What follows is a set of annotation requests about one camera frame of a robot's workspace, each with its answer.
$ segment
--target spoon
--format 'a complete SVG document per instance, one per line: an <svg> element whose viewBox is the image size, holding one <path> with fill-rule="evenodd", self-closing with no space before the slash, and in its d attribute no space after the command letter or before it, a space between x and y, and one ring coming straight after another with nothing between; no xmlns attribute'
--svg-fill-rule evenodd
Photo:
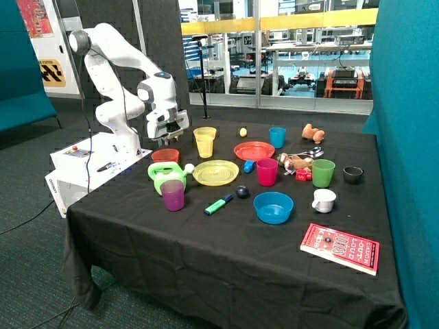
<svg viewBox="0 0 439 329"><path fill-rule="evenodd" d="M320 146L313 147L309 151L302 152L302 153L295 153L295 154L288 154L288 156L304 156L307 155L310 158L318 158L319 156L322 156L324 154L322 148Z"/></svg>

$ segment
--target toy watering can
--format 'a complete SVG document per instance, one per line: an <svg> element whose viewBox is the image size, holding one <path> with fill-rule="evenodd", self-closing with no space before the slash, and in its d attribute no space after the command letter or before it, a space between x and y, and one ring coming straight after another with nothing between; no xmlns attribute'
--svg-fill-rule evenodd
<svg viewBox="0 0 439 329"><path fill-rule="evenodd" d="M181 180L186 188L186 176L193 173L194 169L194 165L190 163L182 170L177 162L155 162L148 167L148 176L154 181L157 193L162 195L160 186L168 180Z"/></svg>

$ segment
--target purple cup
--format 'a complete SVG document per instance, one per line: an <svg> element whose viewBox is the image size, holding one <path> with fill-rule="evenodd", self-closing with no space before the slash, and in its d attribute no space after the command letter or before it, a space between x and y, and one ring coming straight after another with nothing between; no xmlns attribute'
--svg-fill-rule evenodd
<svg viewBox="0 0 439 329"><path fill-rule="evenodd" d="M185 186L181 180L167 180L160 185L160 191L169 211L178 211L185 206Z"/></svg>

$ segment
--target black tablecloth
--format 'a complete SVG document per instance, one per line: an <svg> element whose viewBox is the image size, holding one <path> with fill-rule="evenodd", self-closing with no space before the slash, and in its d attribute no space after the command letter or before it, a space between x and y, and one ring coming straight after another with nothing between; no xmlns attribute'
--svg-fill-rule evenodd
<svg viewBox="0 0 439 329"><path fill-rule="evenodd" d="M96 265L130 289L223 328L402 328L407 315L375 136L327 132L321 146L324 158L336 163L329 188L337 200L332 212L320 214L311 207L312 182L296 181L280 168L277 183L262 187L256 170L242 171L234 146L268 142L268 125L206 123L217 128L212 158L198 157L192 128L171 147L180 150L182 167L212 159L237 163L241 173L234 182L202 186L188 175L185 207L169 212L147 176L152 161L146 158L68 209L63 273L83 307L99 301L90 272ZM241 127L248 129L245 138ZM282 151L313 146L301 131L288 130ZM357 186L343 181L343 167L350 165L364 169ZM238 185L250 189L248 199L235 196L210 217L203 214L219 198L235 195ZM271 226L257 218L253 199L265 191L293 199L286 223ZM310 223L380 242L377 276L300 251Z"/></svg>

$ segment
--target blue cup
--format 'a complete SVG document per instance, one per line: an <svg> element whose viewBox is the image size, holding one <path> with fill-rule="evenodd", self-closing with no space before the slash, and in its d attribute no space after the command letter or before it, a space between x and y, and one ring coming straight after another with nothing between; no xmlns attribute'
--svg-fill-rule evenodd
<svg viewBox="0 0 439 329"><path fill-rule="evenodd" d="M274 146L275 149L280 149L283 147L285 142L285 135L287 130L282 127L270 128L270 144Z"/></svg>

